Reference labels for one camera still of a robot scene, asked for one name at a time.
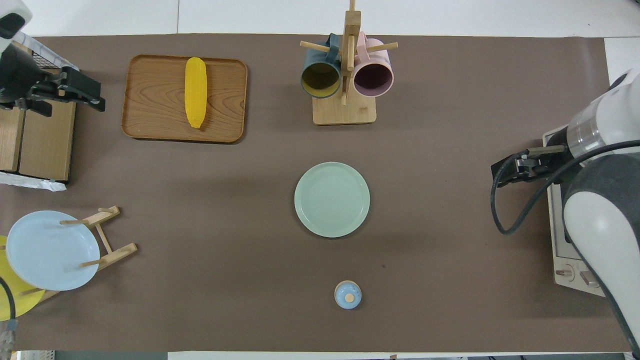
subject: light blue plate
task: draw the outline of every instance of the light blue plate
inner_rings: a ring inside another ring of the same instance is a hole
[[[362,301],[362,291],[360,287],[351,280],[345,280],[340,282],[333,292],[335,301],[343,309],[354,309],[360,305]]]
[[[339,238],[358,229],[369,212],[369,188],[364,178],[343,163],[322,163],[298,181],[294,204],[307,229]]]
[[[13,271],[31,285],[47,290],[71,290],[86,284],[98,265],[81,263],[100,258],[95,237],[83,224],[58,211],[36,211],[12,226],[6,240],[6,257]]]

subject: yellow plate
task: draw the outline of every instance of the yellow plate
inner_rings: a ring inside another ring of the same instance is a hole
[[[0,236],[0,245],[6,245],[6,236]],[[44,295],[44,290],[25,296],[19,295],[23,291],[33,289],[34,286],[24,282],[24,280],[19,278],[18,275],[13,272],[13,269],[9,266],[9,261],[6,259],[6,252],[4,250],[0,250],[0,276],[4,279],[7,285],[9,285],[9,289],[13,294],[16,317],[33,309],[40,299],[42,299],[42,295]],[[2,286],[0,286],[0,321],[8,319],[9,300],[6,298],[6,294],[2,289]]]
[[[207,65],[190,58],[184,69],[184,111],[191,127],[200,129],[207,113]]]

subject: light green plate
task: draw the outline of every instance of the light green plate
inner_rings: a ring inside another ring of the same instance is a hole
[[[298,181],[294,203],[307,229],[327,238],[339,238],[358,229],[369,212],[369,187],[354,168],[322,163]]]

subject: pink mug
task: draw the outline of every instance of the pink mug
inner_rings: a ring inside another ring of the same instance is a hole
[[[353,60],[353,87],[363,96],[377,97],[391,89],[394,72],[391,70],[387,50],[368,53],[367,48],[382,45],[382,41],[367,38],[363,31],[358,36],[358,54]]]

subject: wooden tray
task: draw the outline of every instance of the wooden tray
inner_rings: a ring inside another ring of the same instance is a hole
[[[131,59],[122,131],[136,139],[232,143],[244,131],[246,65],[201,58],[207,65],[207,114],[194,129],[184,111],[187,56],[138,55]]]

